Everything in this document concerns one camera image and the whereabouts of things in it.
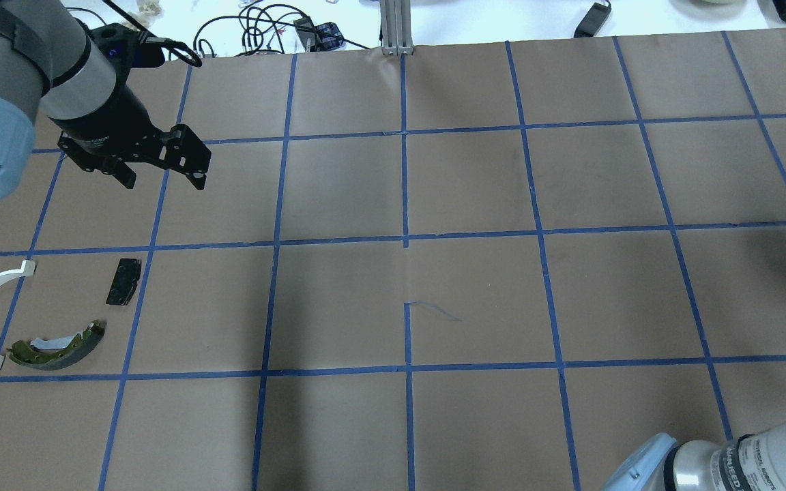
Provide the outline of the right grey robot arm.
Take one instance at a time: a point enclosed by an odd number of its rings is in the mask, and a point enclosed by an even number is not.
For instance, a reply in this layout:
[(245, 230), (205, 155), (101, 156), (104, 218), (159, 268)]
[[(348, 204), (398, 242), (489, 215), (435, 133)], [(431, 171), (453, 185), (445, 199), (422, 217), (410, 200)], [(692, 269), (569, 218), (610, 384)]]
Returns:
[(602, 490), (786, 490), (786, 422), (724, 445), (657, 433)]

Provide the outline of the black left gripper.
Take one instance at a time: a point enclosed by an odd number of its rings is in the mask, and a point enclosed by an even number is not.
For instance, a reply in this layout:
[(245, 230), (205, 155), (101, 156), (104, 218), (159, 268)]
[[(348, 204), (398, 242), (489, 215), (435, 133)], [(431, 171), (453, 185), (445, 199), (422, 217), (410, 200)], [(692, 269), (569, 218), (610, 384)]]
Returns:
[(126, 189), (134, 189), (136, 174), (128, 162), (158, 164), (184, 176), (204, 190), (212, 152), (186, 124), (161, 132), (133, 90), (119, 85), (102, 106), (70, 120), (52, 118), (63, 132), (59, 143), (81, 170), (100, 171)]

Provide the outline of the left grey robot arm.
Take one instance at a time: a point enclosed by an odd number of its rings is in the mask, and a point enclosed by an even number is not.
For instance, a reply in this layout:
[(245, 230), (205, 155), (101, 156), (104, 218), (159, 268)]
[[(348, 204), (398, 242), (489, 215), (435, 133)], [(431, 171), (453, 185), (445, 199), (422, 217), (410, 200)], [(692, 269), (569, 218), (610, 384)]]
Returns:
[(188, 125), (161, 130), (128, 86), (165, 52), (199, 68), (183, 42), (137, 20), (90, 29), (59, 1), (0, 1), (0, 199), (10, 195), (35, 148), (35, 119), (60, 129), (57, 148), (85, 172), (134, 187), (131, 164), (151, 164), (205, 189), (212, 153)]

